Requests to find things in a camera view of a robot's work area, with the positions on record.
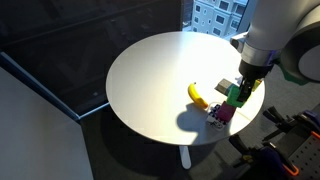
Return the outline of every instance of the floor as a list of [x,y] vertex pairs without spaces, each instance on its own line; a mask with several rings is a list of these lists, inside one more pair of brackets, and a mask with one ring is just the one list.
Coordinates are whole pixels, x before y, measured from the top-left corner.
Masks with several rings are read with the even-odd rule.
[[[266,77],[264,104],[256,118],[239,132],[247,146],[253,147],[276,129],[262,112],[275,106],[283,115],[312,109],[320,101],[320,85],[299,86],[286,81],[280,68]],[[181,166],[177,146],[142,137],[124,125],[110,107],[81,121],[94,179],[237,179],[245,166],[233,168],[240,153],[227,139],[215,144],[192,146],[192,167]]]
[[0,179],[92,180],[81,127],[0,67]]

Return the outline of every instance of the round white table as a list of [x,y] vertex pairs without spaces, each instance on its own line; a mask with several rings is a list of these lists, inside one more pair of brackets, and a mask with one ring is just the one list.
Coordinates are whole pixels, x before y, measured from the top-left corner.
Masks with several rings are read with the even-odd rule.
[[143,39],[113,62],[106,80],[111,108],[135,132],[162,143],[179,145],[182,164],[191,166],[187,146],[213,143],[247,126],[259,112],[264,83],[237,108],[228,125],[218,131],[207,111],[196,107],[188,86],[211,105],[226,96],[215,90],[224,78],[237,84],[240,54],[228,41],[195,32],[170,32]]

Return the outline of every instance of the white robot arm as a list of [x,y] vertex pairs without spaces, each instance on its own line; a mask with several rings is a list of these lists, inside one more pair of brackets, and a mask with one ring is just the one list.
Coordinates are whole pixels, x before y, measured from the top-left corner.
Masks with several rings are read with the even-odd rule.
[[258,0],[240,47],[240,102],[248,99],[255,80],[264,78],[279,57],[293,78],[319,83],[320,0]]

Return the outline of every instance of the yellow banana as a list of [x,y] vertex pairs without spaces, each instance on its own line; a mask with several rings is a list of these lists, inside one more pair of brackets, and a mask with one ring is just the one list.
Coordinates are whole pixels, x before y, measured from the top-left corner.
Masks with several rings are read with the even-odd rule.
[[196,83],[191,83],[189,85],[188,87],[189,96],[197,106],[203,109],[206,109],[208,107],[208,103],[204,99],[202,99],[202,97],[198,94],[198,92],[196,91],[195,85]]

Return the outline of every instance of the glass wall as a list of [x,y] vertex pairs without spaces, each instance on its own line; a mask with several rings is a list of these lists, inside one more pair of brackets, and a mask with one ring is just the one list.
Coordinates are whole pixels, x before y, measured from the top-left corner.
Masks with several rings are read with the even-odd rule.
[[249,27],[254,6],[248,0],[194,0],[192,17],[184,31],[194,31],[229,40]]
[[181,5],[180,0],[6,1],[0,6],[0,49],[81,116],[108,102],[106,75],[124,49],[181,30]]

